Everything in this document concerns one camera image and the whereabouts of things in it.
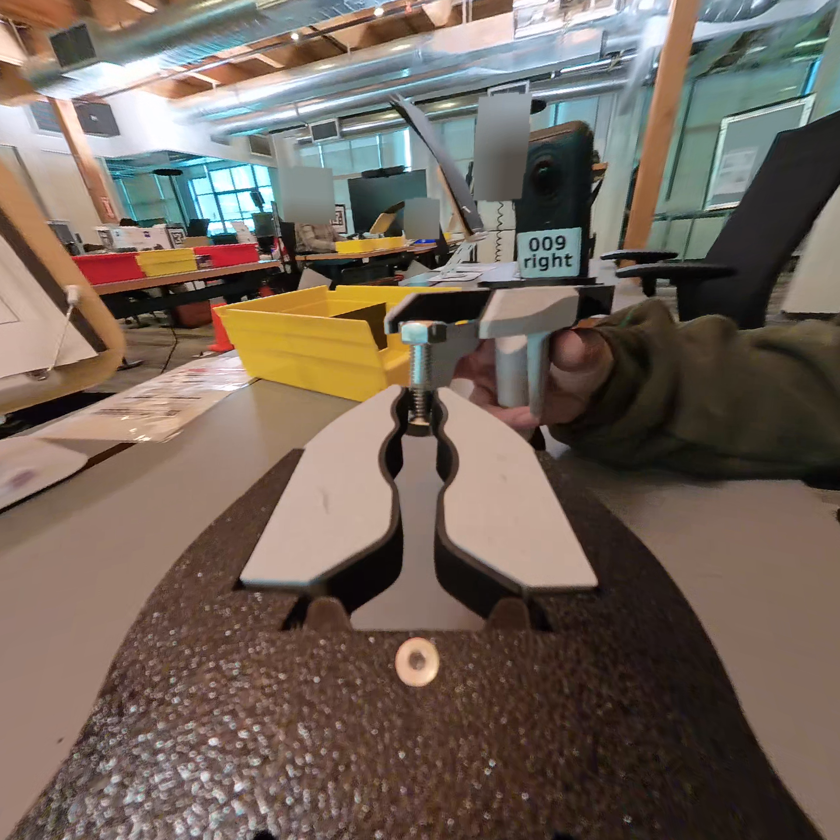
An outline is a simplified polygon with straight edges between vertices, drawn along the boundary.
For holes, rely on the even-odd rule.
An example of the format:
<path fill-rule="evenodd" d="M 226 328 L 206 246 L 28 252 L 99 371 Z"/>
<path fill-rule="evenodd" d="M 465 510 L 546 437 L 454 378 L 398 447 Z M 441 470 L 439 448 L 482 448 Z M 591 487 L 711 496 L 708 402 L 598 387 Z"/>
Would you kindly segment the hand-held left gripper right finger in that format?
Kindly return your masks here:
<path fill-rule="evenodd" d="M 593 592 L 595 571 L 537 453 L 518 433 L 448 387 L 434 397 L 443 481 L 434 568 L 443 589 L 489 618 L 497 604 Z"/>

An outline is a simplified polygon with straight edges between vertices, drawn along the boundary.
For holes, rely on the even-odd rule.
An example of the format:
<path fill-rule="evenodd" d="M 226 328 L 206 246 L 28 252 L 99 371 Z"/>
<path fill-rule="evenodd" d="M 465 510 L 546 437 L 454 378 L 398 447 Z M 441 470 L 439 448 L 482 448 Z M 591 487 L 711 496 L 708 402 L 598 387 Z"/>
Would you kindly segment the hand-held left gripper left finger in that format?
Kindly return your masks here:
<path fill-rule="evenodd" d="M 403 568 L 395 479 L 403 467 L 405 430 L 406 389 L 392 385 L 316 434 L 240 584 L 305 603 L 330 597 L 352 614 L 395 583 Z"/>

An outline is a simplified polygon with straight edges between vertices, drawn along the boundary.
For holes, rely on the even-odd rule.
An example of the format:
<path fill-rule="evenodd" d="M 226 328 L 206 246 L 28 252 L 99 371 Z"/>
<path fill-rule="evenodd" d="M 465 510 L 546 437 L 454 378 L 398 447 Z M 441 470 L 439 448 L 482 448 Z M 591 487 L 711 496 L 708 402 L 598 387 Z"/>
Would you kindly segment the silver hex bolt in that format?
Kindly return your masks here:
<path fill-rule="evenodd" d="M 408 421 L 429 422 L 433 398 L 433 348 L 446 341 L 447 327 L 441 321 L 406 321 L 400 326 L 401 342 L 408 348 L 408 390 L 412 407 Z"/>

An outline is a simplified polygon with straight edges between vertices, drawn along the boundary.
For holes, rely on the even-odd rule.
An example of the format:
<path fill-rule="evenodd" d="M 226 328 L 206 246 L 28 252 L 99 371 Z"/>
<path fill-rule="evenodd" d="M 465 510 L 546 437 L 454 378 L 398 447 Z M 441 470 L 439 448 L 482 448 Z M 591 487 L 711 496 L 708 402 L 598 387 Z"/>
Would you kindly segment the person's right forearm green sleeve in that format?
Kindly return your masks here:
<path fill-rule="evenodd" d="M 616 469 L 838 488 L 838 318 L 741 330 L 649 300 L 592 332 L 612 368 L 556 440 Z"/>

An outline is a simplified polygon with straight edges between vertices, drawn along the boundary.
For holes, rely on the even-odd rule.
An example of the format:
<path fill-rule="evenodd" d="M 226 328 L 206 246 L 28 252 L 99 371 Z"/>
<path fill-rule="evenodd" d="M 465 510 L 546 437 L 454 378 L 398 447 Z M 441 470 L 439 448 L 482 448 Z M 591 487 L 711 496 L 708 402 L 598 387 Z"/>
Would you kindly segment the grey desk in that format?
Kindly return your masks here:
<path fill-rule="evenodd" d="M 2 513 L 2 838 L 50 781 L 125 634 L 189 544 L 350 403 L 258 382 L 163 444 Z M 838 495 L 622 473 L 549 442 L 685 594 L 783 782 L 838 838 Z"/>

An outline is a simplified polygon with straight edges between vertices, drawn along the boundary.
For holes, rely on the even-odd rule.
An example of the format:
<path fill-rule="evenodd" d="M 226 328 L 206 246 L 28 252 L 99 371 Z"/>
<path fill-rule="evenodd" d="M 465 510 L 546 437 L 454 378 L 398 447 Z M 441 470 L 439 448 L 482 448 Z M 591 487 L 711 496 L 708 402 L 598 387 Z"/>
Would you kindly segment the white panel stand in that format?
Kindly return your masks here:
<path fill-rule="evenodd" d="M 466 237 L 454 250 L 448 261 L 438 269 L 432 271 L 429 286 L 443 286 L 462 280 L 472 281 L 479 278 L 487 267 L 475 262 L 479 246 L 487 238 L 487 232 L 476 233 Z"/>

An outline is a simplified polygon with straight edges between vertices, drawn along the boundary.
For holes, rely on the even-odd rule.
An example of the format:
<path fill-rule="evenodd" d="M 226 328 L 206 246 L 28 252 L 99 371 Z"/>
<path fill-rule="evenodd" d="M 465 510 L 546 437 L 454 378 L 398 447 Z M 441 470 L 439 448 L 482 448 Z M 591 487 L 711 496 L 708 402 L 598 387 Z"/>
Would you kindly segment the wooden pillar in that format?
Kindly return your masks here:
<path fill-rule="evenodd" d="M 648 242 L 679 110 L 699 5 L 699 1 L 673 1 L 669 6 L 667 33 L 659 54 L 626 226 L 625 249 L 645 249 Z"/>

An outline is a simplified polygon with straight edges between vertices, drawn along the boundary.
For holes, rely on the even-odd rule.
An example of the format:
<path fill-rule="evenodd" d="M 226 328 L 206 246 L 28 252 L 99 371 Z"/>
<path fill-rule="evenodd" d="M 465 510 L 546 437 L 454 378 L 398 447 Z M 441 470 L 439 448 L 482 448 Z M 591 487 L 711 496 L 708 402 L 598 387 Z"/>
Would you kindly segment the large yellow plastic bin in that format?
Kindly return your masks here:
<path fill-rule="evenodd" d="M 418 292 L 454 287 L 313 287 L 217 309 L 252 377 L 363 402 L 408 384 L 408 349 L 384 331 L 385 315 Z"/>

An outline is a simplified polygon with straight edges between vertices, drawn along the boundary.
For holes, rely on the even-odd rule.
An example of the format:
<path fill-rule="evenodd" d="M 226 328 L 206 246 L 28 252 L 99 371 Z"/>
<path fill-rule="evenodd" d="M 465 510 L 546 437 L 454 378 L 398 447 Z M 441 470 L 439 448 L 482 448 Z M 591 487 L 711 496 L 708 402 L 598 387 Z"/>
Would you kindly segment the laminated printed sheet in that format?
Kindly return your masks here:
<path fill-rule="evenodd" d="M 236 352 L 207 356 L 64 416 L 32 435 L 49 440 L 159 444 L 253 381 Z"/>

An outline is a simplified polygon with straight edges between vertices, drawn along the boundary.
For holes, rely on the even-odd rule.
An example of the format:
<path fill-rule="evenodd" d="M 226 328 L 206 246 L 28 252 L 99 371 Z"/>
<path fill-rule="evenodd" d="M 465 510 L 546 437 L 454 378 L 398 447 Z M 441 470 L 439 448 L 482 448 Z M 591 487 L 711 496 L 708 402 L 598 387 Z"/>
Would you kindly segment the black office chair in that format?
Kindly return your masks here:
<path fill-rule="evenodd" d="M 602 259 L 629 262 L 616 277 L 644 288 L 677 288 L 679 320 L 718 315 L 740 329 L 765 323 L 774 284 L 839 185 L 839 112 L 779 133 L 705 258 L 622 249 Z"/>

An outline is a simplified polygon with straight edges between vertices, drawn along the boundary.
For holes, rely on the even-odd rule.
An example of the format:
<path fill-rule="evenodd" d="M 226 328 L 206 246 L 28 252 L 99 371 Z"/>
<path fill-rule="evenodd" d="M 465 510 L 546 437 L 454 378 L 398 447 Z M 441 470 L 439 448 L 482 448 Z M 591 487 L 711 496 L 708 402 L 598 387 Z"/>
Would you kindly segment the red plastic bin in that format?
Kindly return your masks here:
<path fill-rule="evenodd" d="M 219 269 L 256 264 L 260 260 L 254 244 L 234 243 L 230 245 L 193 246 L 196 265 L 203 269 Z"/>
<path fill-rule="evenodd" d="M 99 252 L 73 256 L 72 259 L 81 274 L 92 286 L 104 286 L 146 278 L 137 260 L 136 252 Z"/>

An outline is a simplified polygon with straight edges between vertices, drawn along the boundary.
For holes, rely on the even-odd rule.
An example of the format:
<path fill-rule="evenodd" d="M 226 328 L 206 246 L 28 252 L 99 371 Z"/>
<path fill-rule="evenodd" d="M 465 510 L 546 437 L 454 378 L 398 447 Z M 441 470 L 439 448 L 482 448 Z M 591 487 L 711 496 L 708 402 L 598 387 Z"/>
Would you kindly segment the white flat stand base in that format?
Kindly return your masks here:
<path fill-rule="evenodd" d="M 38 437 L 1 441 L 1 510 L 75 475 L 88 457 Z"/>

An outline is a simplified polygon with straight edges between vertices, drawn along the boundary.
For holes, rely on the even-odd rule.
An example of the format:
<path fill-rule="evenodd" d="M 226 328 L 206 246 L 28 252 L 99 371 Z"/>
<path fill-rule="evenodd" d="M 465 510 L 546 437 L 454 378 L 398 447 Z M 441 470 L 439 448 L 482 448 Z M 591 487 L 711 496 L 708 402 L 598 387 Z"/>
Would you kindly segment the wooden-framed white board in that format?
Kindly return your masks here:
<path fill-rule="evenodd" d="M 5 164 L 1 304 L 2 415 L 100 385 L 123 362 L 122 329 Z"/>

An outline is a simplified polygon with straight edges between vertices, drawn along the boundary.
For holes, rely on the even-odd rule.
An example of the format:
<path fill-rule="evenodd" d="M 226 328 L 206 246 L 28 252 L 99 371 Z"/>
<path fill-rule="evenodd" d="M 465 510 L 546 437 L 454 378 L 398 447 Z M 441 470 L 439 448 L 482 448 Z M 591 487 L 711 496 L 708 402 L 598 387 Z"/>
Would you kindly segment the framed wall poster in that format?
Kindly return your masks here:
<path fill-rule="evenodd" d="M 721 120 L 703 213 L 732 209 L 740 203 L 776 136 L 807 124 L 814 99 L 814 94 L 808 94 Z"/>

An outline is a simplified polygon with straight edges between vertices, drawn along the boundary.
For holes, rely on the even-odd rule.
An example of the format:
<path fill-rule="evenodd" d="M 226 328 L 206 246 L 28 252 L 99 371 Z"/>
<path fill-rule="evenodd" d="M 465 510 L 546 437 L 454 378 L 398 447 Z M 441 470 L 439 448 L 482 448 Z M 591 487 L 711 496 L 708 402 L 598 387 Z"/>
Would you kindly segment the silver ceiling air duct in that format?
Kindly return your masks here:
<path fill-rule="evenodd" d="M 511 14 L 399 38 L 331 59 L 174 102 L 183 124 L 213 135 L 283 131 L 386 106 L 408 97 L 483 88 L 596 56 L 604 27 L 593 22 L 516 37 Z"/>

